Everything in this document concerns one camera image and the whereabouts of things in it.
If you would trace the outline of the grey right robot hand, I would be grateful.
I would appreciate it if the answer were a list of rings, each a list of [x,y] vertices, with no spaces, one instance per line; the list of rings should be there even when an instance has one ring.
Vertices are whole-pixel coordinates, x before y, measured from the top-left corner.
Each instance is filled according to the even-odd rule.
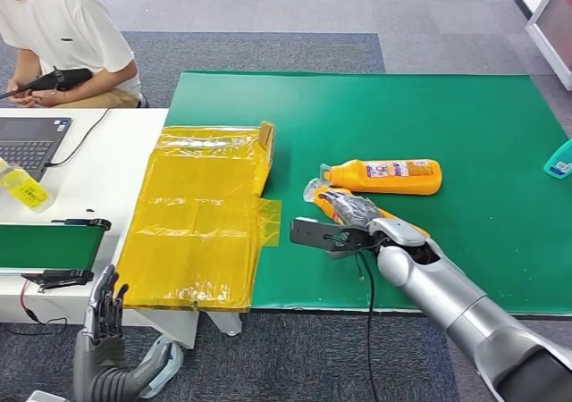
[[[442,258],[442,251],[430,237],[383,212],[367,198],[330,190],[319,193],[318,199],[333,213],[334,221],[295,218],[291,223],[291,242],[340,257],[368,250],[377,255],[380,266],[401,262],[426,265]]]

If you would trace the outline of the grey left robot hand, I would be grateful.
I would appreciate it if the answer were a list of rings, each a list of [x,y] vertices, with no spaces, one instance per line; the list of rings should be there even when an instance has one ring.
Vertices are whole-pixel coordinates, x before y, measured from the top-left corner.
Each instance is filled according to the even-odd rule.
[[[123,329],[124,284],[116,292],[118,273],[106,266],[92,288],[83,328],[78,332],[73,359],[73,392],[77,401],[139,401],[164,389],[181,367],[181,349],[165,336],[153,343],[137,368],[125,360]]]

